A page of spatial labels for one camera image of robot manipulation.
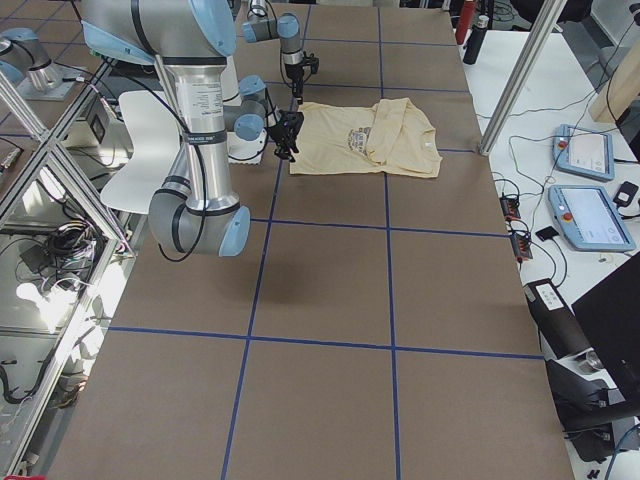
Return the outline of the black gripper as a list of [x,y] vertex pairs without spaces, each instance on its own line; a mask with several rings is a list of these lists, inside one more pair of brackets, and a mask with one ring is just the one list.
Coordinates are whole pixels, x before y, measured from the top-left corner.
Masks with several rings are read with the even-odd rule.
[[297,136],[286,135],[276,124],[267,128],[267,133],[275,143],[274,154],[281,160],[295,162],[294,155],[299,153]]
[[292,88],[292,96],[298,105],[304,102],[304,63],[285,64],[285,74],[290,80]]

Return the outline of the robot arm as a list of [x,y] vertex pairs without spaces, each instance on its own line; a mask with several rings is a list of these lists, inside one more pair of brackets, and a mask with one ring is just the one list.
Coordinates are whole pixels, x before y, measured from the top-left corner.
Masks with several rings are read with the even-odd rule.
[[305,70],[313,71],[316,58],[303,51],[301,27],[292,13],[278,16],[269,1],[249,1],[242,33],[247,43],[277,39],[280,42],[280,67],[298,105],[304,101]]
[[182,145],[150,202],[153,237],[183,256],[240,254],[250,211],[231,185],[228,134],[244,141],[267,134],[276,155],[293,160],[303,114],[276,108],[256,75],[241,81],[240,105],[224,105],[222,74],[236,50],[225,1],[86,1],[82,16],[90,49],[132,64],[163,65],[172,77],[163,90],[177,100],[170,111]]

